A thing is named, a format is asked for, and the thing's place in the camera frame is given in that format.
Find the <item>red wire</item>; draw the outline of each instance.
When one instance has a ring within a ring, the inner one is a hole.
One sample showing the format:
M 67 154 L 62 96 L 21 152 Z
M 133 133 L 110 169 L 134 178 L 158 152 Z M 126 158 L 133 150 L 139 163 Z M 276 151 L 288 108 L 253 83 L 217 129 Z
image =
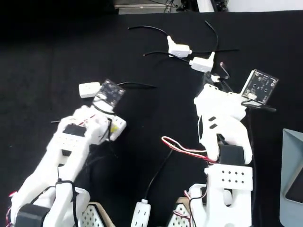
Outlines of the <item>red wire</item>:
M 82 125 L 82 124 L 84 124 L 85 123 L 85 121 L 87 121 L 88 119 L 85 119 L 84 121 L 82 121 L 80 124 L 78 124 L 78 126 L 80 126 L 80 125 Z
M 168 137 L 165 137 L 163 138 L 162 137 L 162 141 L 163 143 L 165 143 L 167 146 L 169 146 L 171 149 L 177 151 L 177 152 L 180 152 L 180 153 L 183 153 L 183 154 L 187 154 L 187 155 L 190 155 L 190 156 L 194 156 L 194 157 L 197 157 L 197 158 L 201 158 L 201 159 L 204 159 L 205 161 L 208 161 L 208 162 L 211 162 L 211 163 L 215 163 L 215 161 L 211 160 L 210 158 L 208 158 L 207 156 L 204 156 L 204 155 L 200 155 L 200 154 L 195 154 L 195 153 L 191 153 L 189 151 L 185 151 L 185 150 L 181 150 L 179 148 L 177 148 L 176 146 L 172 145 L 171 143 L 167 142 L 165 139 L 170 139 Z

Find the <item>black cable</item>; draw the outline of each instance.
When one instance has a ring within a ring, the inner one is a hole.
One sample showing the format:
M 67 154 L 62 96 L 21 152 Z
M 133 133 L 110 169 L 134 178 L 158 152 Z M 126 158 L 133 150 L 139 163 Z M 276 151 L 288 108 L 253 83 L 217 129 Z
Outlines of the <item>black cable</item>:
M 219 35 L 218 35 L 218 33 L 216 32 L 216 30 L 213 28 L 213 26 L 210 25 L 210 23 L 208 23 L 207 21 L 205 21 L 205 23 L 212 29 L 212 31 L 213 31 L 214 34 L 216 35 L 217 41 L 216 41 L 216 46 L 214 47 L 214 52 L 216 52 L 217 49 L 218 49 L 218 46 L 219 46 Z
M 159 172 L 161 171 L 161 169 L 165 166 L 165 164 L 167 163 L 167 160 L 169 159 L 169 157 L 171 156 L 173 152 L 173 149 L 170 150 L 169 154 L 166 156 L 166 158 L 164 159 L 164 161 L 162 162 L 161 166 L 159 167 L 158 171 L 156 172 L 156 174 L 153 176 L 153 178 L 151 179 L 147 189 L 146 189 L 146 192 L 145 192 L 145 196 L 144 196 L 144 199 L 147 200 L 147 196 L 148 196 L 148 192 L 151 188 L 151 185 L 152 185 L 152 182 L 155 180 L 155 178 L 158 176 Z
M 134 26 L 134 27 L 129 27 L 128 30 L 132 30 L 132 29 L 136 29 L 136 28 L 150 28 L 150 29 L 154 29 L 157 30 L 161 33 L 163 33 L 165 36 L 169 36 L 166 32 L 164 32 L 162 29 L 157 28 L 157 27 L 153 27 L 153 26 L 148 26 L 148 25 L 139 25 L 139 26 Z
M 40 195 L 42 195 L 44 192 L 46 192 L 49 188 L 52 188 L 54 186 L 48 186 L 47 188 L 45 188 L 42 192 L 40 192 L 36 197 L 34 197 L 34 199 L 30 202 L 31 204 L 34 204 L 34 202 L 36 202 L 37 199 L 39 199 Z
M 97 110 L 99 110 L 100 112 L 104 113 L 104 114 L 108 114 L 108 115 L 115 115 L 114 112 L 107 112 L 107 111 L 104 111 L 104 110 L 101 110 L 99 107 L 97 107 L 94 102 L 92 103 L 92 106 L 94 106 Z
M 75 222 L 75 227 L 78 227 L 78 219 L 77 219 L 77 213 L 76 213 L 76 202 L 77 202 L 77 194 L 75 190 L 75 184 L 73 181 L 62 181 L 61 179 L 58 179 L 57 184 L 61 183 L 70 183 L 71 184 L 71 190 L 72 190 L 72 212 L 73 212 L 73 217 L 74 217 L 74 222 Z
M 251 109 L 267 110 L 267 111 L 270 111 L 270 112 L 275 112 L 276 111 L 276 108 L 273 108 L 273 107 L 268 106 L 268 105 L 246 104 L 250 101 L 253 101 L 253 100 L 252 99 L 245 100 L 245 101 L 241 102 L 241 105 L 245 106 L 247 108 L 251 108 Z
M 253 133 L 252 133 L 252 126 L 251 126 L 251 113 L 250 109 L 247 110 L 247 119 L 248 119 L 248 132 L 250 135 L 250 146 L 251 146 L 251 152 L 252 152 L 252 162 L 253 162 L 253 183 L 254 183 L 254 188 L 253 190 L 253 198 L 251 202 L 251 213 L 252 217 L 254 217 L 254 211 L 256 207 L 256 199 L 257 199 L 257 165 L 256 165 L 256 159 L 255 159 L 255 154 L 254 154 L 254 139 L 253 139 Z
M 131 81 L 127 81 L 127 82 L 122 82 L 122 83 L 119 83 L 117 84 L 118 86 L 127 86 L 127 85 L 138 85 L 138 86 L 142 86 L 142 87 L 145 87 L 145 88 L 158 88 L 157 86 L 154 86 L 154 85 L 150 85 L 150 84 L 144 84 L 144 83 L 138 83 L 138 82 L 131 82 Z
M 233 92 L 232 89 L 231 89 L 231 87 L 226 83 L 225 80 L 220 81 L 220 83 L 221 83 L 223 91 L 225 91 L 225 92 Z
M 189 212 L 190 212 L 190 216 L 192 217 L 192 219 L 193 219 L 193 222 L 194 222 L 194 226 L 193 227 L 197 227 L 197 225 L 196 225 L 196 221 L 195 221 L 195 219 L 194 219 L 194 215 L 193 215 L 193 213 L 192 213 L 192 210 L 191 210 L 191 201 L 192 200 L 197 200 L 197 199 L 201 199 L 203 197 L 203 194 L 201 194 L 201 196 L 199 196 L 199 197 L 194 197 L 194 198 L 191 198 L 190 200 L 189 200 Z
M 220 49 L 215 52 L 227 52 L 227 51 L 239 51 L 239 48 L 231 48 L 231 49 Z M 211 53 L 213 51 L 192 51 L 192 53 Z
M 177 59 L 179 59 L 179 60 L 181 60 L 181 61 L 185 61 L 186 63 L 189 63 L 188 60 L 185 60 L 185 59 L 180 58 L 180 57 L 178 57 L 178 56 L 176 56 L 176 55 L 174 55 L 174 54 L 167 53 L 167 52 L 163 52 L 163 51 L 153 51 L 153 52 L 145 53 L 145 54 L 143 54 L 143 56 L 145 57 L 145 56 L 147 56 L 147 55 L 156 54 L 156 53 L 165 54 L 165 55 L 168 55 L 168 56 L 173 56 L 174 58 L 177 58 Z
M 168 4 L 165 4 L 163 2 L 158 2 L 158 1 L 154 1 L 154 0 L 148 0 L 148 1 L 151 1 L 153 3 L 157 3 L 157 4 L 161 4 L 161 5 L 164 5 L 164 6 L 169 6 Z

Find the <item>cable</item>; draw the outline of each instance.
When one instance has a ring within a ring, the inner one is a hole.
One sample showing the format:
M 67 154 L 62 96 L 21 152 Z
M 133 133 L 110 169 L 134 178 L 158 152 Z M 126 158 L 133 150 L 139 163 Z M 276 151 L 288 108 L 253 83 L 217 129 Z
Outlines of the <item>cable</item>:
M 108 115 L 115 115 L 114 112 L 107 112 L 107 111 L 104 111 L 104 110 L 101 110 L 99 107 L 97 107 L 94 102 L 92 103 L 92 106 L 94 106 L 97 110 L 99 110 L 100 112 L 104 113 L 104 114 L 108 114 Z
M 215 52 L 227 52 L 227 51 L 239 51 L 239 48 L 231 48 L 231 49 L 220 49 Z M 213 51 L 192 51 L 192 53 L 211 53 Z
M 267 110 L 267 111 L 270 111 L 270 112 L 275 112 L 276 111 L 276 108 L 273 108 L 273 107 L 268 106 L 268 105 L 246 104 L 246 103 L 249 103 L 251 101 L 253 101 L 253 100 L 252 99 L 245 100 L 245 101 L 241 102 L 241 105 L 245 106 L 247 108 L 251 108 L 251 109 Z
M 194 222 L 194 226 L 193 227 L 197 227 L 197 225 L 196 225 L 196 221 L 195 221 L 195 219 L 194 219 L 194 215 L 193 215 L 193 213 L 192 213 L 192 210 L 191 210 L 191 201 L 192 200 L 197 200 L 197 199 L 203 199 L 205 196 L 206 196 L 206 194 L 207 194 L 207 188 L 208 188 L 208 177 L 207 177 L 207 179 L 206 179 L 206 191 L 205 191 L 205 194 L 201 194 L 201 196 L 199 196 L 199 197 L 195 197 L 195 198 L 191 198 L 190 200 L 189 200 L 189 211 L 190 211 L 190 216 L 192 217 L 192 219 L 193 219 L 193 222 Z
M 164 32 L 162 29 L 153 27 L 153 26 L 148 26 L 148 25 L 139 25 L 139 26 L 134 26 L 134 27 L 129 27 L 128 30 L 136 29 L 136 28 L 149 28 L 149 29 L 154 29 L 157 30 L 161 33 L 163 33 L 165 36 L 169 36 L 166 32 Z
M 251 152 L 252 152 L 252 162 L 253 162 L 253 183 L 255 186 L 255 190 L 253 191 L 253 198 L 251 202 L 251 213 L 252 217 L 254 217 L 254 211 L 256 207 L 256 198 L 257 198 L 257 165 L 256 165 L 256 159 L 254 154 L 254 139 L 253 139 L 253 133 L 252 133 L 252 125 L 251 125 L 251 113 L 250 109 L 247 110 L 247 119 L 248 119 L 248 131 L 250 135 L 250 146 L 251 146 Z
M 177 141 L 175 141 L 174 139 L 172 139 L 170 137 L 167 137 L 167 136 L 162 136 L 161 140 L 163 141 L 163 143 L 165 143 L 167 146 L 169 146 L 171 149 L 173 149 L 173 150 L 175 150 L 177 152 L 180 152 L 180 153 L 183 153 L 183 154 L 187 154 L 187 155 L 190 155 L 190 156 L 194 156 L 194 157 L 197 157 L 197 158 L 201 158 L 201 159 L 203 159 L 203 160 L 205 160 L 207 162 L 210 162 L 210 163 L 215 163 L 215 161 L 209 159 L 207 156 L 200 155 L 200 154 L 195 154 L 195 152 L 197 152 L 197 153 L 203 153 L 203 152 L 206 152 L 206 150 L 194 150 L 194 149 L 184 148 Z M 177 148 L 175 145 L 172 145 L 167 140 L 170 140 L 170 141 L 176 143 L 181 149 Z
M 158 2 L 158 1 L 154 1 L 154 0 L 148 0 L 150 2 L 153 2 L 153 3 L 157 3 L 157 4 L 161 4 L 161 5 L 164 5 L 164 6 L 169 6 L 168 4 L 165 4 L 163 2 Z
M 132 82 L 132 81 L 127 81 L 127 82 L 122 82 L 122 83 L 119 83 L 117 84 L 118 86 L 127 86 L 127 85 L 139 85 L 139 86 L 142 86 L 142 87 L 145 87 L 145 88 L 158 88 L 157 86 L 154 86 L 154 85 L 150 85 L 150 84 L 144 84 L 144 83 L 138 83 L 138 82 Z
M 210 25 L 210 23 L 208 23 L 207 21 L 205 21 L 205 23 L 213 30 L 214 34 L 216 35 L 216 46 L 214 47 L 214 52 L 216 52 L 216 50 L 218 49 L 218 46 L 219 46 L 219 35 L 218 33 L 216 32 L 216 30 L 213 28 L 213 26 Z
M 222 70 L 225 72 L 225 74 L 226 74 L 226 77 L 223 78 L 223 80 L 229 79 L 231 76 L 229 75 L 228 71 L 226 70 L 226 66 L 225 66 L 225 64 L 223 63 L 223 61 L 220 62 L 220 67 L 221 67 L 221 69 L 222 69 Z
M 226 91 L 225 88 L 228 89 L 227 92 L 233 92 L 231 87 L 225 82 L 225 80 L 220 81 L 223 91 Z
M 155 175 L 153 176 L 153 178 L 151 179 L 151 181 L 150 181 L 150 183 L 149 183 L 149 185 L 148 185 L 148 187 L 147 187 L 147 189 L 146 189 L 146 191 L 145 191 L 145 196 L 144 196 L 144 199 L 145 199 L 145 200 L 147 200 L 148 192 L 149 192 L 149 190 L 150 190 L 150 188 L 151 188 L 151 185 L 152 185 L 153 181 L 154 181 L 155 178 L 159 175 L 161 169 L 162 169 L 162 168 L 165 166 L 165 164 L 167 163 L 167 160 L 168 160 L 169 157 L 171 156 L 172 151 L 173 151 L 173 149 L 170 150 L 169 154 L 166 156 L 166 158 L 163 160 L 162 164 L 160 165 L 158 171 L 156 172 L 156 174 L 155 174 Z
M 143 56 L 145 57 L 145 56 L 147 56 L 147 55 L 156 54 L 156 53 L 165 54 L 165 55 L 168 55 L 168 56 L 173 56 L 174 58 L 177 58 L 177 59 L 179 59 L 179 60 L 181 60 L 181 61 L 185 61 L 186 63 L 189 64 L 189 61 L 188 61 L 188 60 L 185 60 L 185 59 L 180 58 L 180 57 L 178 57 L 178 56 L 176 56 L 176 55 L 174 55 L 174 54 L 167 53 L 167 52 L 163 52 L 163 51 L 153 51 L 153 52 L 145 53 L 145 54 L 143 54 Z

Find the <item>black table surface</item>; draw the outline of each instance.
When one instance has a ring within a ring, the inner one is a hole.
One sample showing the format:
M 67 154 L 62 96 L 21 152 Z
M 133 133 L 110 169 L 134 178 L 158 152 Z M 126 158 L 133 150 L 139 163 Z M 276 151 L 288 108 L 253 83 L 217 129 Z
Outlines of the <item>black table surface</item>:
M 71 115 L 83 104 L 78 84 L 109 78 L 116 83 L 149 83 L 158 89 L 127 90 L 116 108 L 128 124 L 113 143 L 118 158 L 108 144 L 94 149 L 93 155 L 106 158 L 81 173 L 76 184 L 89 190 L 91 200 L 104 206 L 116 226 L 130 226 L 136 202 L 169 152 L 161 136 L 201 148 L 193 100 L 203 74 L 168 56 L 143 57 L 145 52 L 167 51 L 166 37 L 127 27 L 157 26 L 175 42 L 208 51 L 215 36 L 204 20 L 217 30 L 219 49 L 239 48 L 218 53 L 214 67 L 220 72 L 221 61 L 228 66 L 229 85 L 235 92 L 240 92 L 253 69 L 280 79 L 268 102 L 277 112 L 252 111 L 258 173 L 255 226 L 260 226 L 258 219 L 263 226 L 280 226 L 282 129 L 303 128 L 301 11 L 107 16 L 12 26 L 2 35 L 0 51 L 1 216 L 9 205 L 8 194 L 20 188 L 44 155 L 56 131 L 50 121 Z M 148 196 L 149 226 L 164 226 L 183 190 L 205 183 L 205 166 L 201 159 L 172 154 Z

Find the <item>white 3d-printed part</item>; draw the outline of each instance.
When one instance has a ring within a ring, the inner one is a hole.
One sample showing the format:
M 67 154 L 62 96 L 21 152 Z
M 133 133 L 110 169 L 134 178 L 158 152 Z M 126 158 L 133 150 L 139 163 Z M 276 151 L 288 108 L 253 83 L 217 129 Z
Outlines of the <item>white 3d-printed part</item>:
M 79 227 L 105 227 L 95 206 L 89 205 L 78 222 Z
M 183 204 L 178 204 L 175 211 L 182 215 L 189 215 L 189 212 Z M 189 227 L 189 221 L 186 218 L 179 217 L 175 214 L 172 215 L 167 227 Z

